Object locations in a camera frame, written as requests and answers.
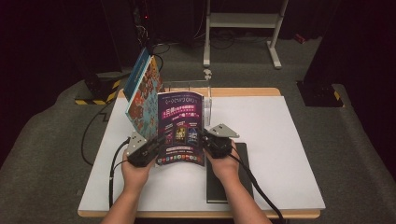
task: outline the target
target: magazine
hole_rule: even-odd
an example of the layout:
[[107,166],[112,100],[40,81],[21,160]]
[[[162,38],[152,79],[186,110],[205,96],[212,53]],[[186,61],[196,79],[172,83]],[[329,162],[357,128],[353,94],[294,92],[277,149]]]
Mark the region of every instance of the magazine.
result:
[[156,163],[188,161],[205,165],[199,141],[204,125],[204,96],[193,91],[158,93],[158,136],[165,136]]

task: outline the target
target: white table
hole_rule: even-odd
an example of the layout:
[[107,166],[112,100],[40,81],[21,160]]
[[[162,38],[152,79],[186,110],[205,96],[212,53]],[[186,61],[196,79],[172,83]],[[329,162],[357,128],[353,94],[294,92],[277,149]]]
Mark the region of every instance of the white table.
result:
[[[315,218],[325,208],[318,184],[283,96],[270,89],[212,89],[211,124],[225,123],[247,143],[249,165],[259,185],[284,218]],[[233,96],[263,95],[271,96]],[[108,211],[108,176],[119,145],[133,126],[125,116],[127,101],[119,95],[81,199],[78,213],[102,217]],[[114,200],[123,180],[114,180]],[[231,217],[228,204],[206,203],[205,167],[178,162],[150,170],[138,207],[138,217]],[[276,213],[254,190],[268,217]]]

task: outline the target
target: magazine cover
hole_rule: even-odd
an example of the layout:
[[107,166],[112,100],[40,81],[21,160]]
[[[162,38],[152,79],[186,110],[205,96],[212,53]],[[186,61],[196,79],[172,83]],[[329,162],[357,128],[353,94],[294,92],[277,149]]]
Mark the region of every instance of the magazine cover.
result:
[[205,165],[198,131],[203,129],[204,96],[192,91],[158,93],[158,135],[165,136],[158,165],[188,161]]
[[123,89],[123,93],[126,99],[128,100],[128,102],[132,99],[134,93],[136,92],[136,87],[140,82],[140,78],[142,74],[145,72],[144,69],[146,68],[149,59],[150,57],[148,50],[146,48],[142,49],[142,51],[139,54],[139,57],[137,58],[136,63],[134,64],[134,68],[132,69],[131,75],[129,75],[128,80]]
[[157,93],[161,88],[162,80],[158,66],[155,58],[151,57],[147,69],[136,87],[136,93],[131,99],[126,111],[136,131],[148,140],[157,134]]

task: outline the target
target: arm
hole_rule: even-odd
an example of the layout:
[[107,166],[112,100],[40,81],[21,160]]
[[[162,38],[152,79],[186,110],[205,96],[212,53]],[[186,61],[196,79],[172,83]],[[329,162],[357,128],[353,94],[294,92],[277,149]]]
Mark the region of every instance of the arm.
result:
[[[127,160],[125,152],[123,154],[123,160]],[[103,224],[134,223],[140,193],[149,179],[149,169],[154,162],[155,159],[147,167],[143,168],[134,167],[127,161],[122,163],[121,169],[124,188],[119,198],[103,219]]]
[[225,189],[227,200],[233,213],[233,221],[236,224],[271,223],[240,182],[238,162],[231,157],[213,159],[208,153],[205,152],[205,154],[212,163],[213,172]]

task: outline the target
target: wooden table edge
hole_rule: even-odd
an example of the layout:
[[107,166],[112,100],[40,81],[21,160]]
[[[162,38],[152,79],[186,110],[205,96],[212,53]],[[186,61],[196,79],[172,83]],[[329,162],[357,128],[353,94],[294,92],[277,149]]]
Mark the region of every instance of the wooden table edge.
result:
[[[263,211],[269,218],[277,218],[275,211]],[[313,219],[320,216],[319,209],[302,209],[302,210],[281,210],[283,218],[286,219]],[[107,211],[81,211],[78,210],[81,217],[104,217]],[[206,211],[206,212],[137,212],[136,217],[142,218],[232,218],[229,211]]]
[[[207,88],[191,88],[191,91],[196,91],[204,96],[208,95]],[[213,97],[231,97],[231,96],[280,96],[280,90],[277,88],[211,88],[211,95]],[[121,89],[118,94],[119,98],[124,98],[125,95]]]

